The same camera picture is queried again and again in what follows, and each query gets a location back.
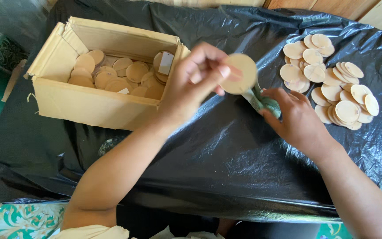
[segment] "wrinkled plastic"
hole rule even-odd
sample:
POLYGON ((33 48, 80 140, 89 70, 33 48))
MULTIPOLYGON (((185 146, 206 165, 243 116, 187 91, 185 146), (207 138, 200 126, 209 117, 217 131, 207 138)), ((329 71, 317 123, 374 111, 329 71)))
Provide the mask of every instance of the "wrinkled plastic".
MULTIPOLYGON (((307 10, 59 0, 37 49, 55 24, 70 16, 179 36, 189 49, 206 41, 227 54, 245 53, 257 63, 262 88, 286 89, 279 76, 285 44, 326 34, 336 49, 326 65, 358 65, 365 73, 361 84, 380 105, 379 116, 357 131, 326 128, 382 190, 382 31, 307 10)), ((35 100, 26 101, 30 92, 32 82, 21 77, 0 116, 0 201, 66 202, 84 171, 130 132, 39 116, 35 100)), ((246 99, 230 94, 206 99, 170 136, 122 203, 249 221, 340 220, 315 165, 284 142, 246 99)))

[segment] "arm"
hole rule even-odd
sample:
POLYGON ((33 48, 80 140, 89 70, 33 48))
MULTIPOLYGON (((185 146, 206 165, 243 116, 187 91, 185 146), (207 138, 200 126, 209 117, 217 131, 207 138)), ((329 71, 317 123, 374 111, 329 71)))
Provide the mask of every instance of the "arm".
POLYGON ((279 136, 318 167, 337 213, 356 238, 382 238, 382 191, 353 163, 326 130, 306 96, 284 89, 262 93, 278 101, 283 120, 260 114, 279 136))
POLYGON ((218 84, 230 72, 228 67, 219 65, 225 57, 224 52, 202 43, 178 63, 156 116, 83 174, 67 206, 62 230, 116 226, 116 205, 135 185, 168 136, 194 115, 210 92, 224 94, 218 84))

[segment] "fingernail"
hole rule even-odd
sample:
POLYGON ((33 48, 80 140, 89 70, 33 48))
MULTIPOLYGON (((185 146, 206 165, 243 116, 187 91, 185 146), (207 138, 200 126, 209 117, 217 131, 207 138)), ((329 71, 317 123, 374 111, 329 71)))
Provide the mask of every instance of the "fingernail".
POLYGON ((227 78, 231 73, 231 69, 228 66, 219 66, 219 71, 223 78, 227 78))

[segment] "open cardboard box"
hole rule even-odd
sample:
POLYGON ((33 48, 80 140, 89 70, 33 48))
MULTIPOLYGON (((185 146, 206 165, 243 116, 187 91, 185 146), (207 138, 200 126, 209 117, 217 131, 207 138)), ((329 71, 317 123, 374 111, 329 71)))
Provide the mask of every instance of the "open cardboard box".
POLYGON ((67 24, 56 25, 25 75, 32 76, 39 115, 135 130, 156 113, 159 100, 67 83, 76 58, 96 49, 149 63, 159 51, 174 52, 166 88, 176 63, 190 52, 175 36, 70 17, 67 24))

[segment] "white tag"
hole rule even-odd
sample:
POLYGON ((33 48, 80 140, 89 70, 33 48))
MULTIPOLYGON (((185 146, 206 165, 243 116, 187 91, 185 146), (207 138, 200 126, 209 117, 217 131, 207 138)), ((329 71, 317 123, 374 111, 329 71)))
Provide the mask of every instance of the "white tag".
POLYGON ((160 62, 159 72, 169 75, 170 66, 172 65, 174 55, 169 52, 163 52, 162 61, 160 62))
POLYGON ((125 89, 119 91, 118 93, 120 93, 120 94, 128 94, 129 90, 128 90, 128 88, 125 88, 125 89))

